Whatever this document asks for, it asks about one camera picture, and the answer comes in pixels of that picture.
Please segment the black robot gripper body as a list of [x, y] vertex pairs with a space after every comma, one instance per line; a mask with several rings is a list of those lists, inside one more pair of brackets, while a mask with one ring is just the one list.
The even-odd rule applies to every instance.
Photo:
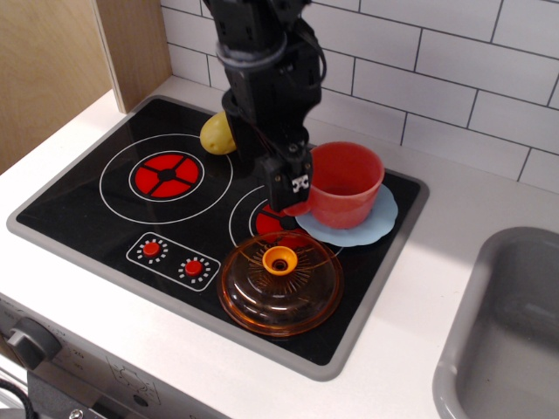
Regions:
[[321, 100], [322, 49], [312, 32], [220, 35], [230, 89], [222, 104], [243, 160], [301, 154], [303, 121]]

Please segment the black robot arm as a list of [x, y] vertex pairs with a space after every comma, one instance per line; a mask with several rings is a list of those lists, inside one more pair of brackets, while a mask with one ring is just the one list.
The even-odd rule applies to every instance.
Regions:
[[276, 211], [305, 202], [313, 163], [304, 127], [321, 101], [324, 52], [303, 19], [307, 1], [209, 1], [217, 58], [229, 89], [222, 106], [242, 159], [258, 161]]

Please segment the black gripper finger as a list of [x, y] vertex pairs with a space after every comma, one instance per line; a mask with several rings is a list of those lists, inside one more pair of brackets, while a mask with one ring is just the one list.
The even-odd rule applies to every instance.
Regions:
[[314, 164], [309, 148], [301, 154], [281, 156], [274, 153], [261, 162], [268, 201], [274, 211], [282, 211], [305, 202], [310, 195]]

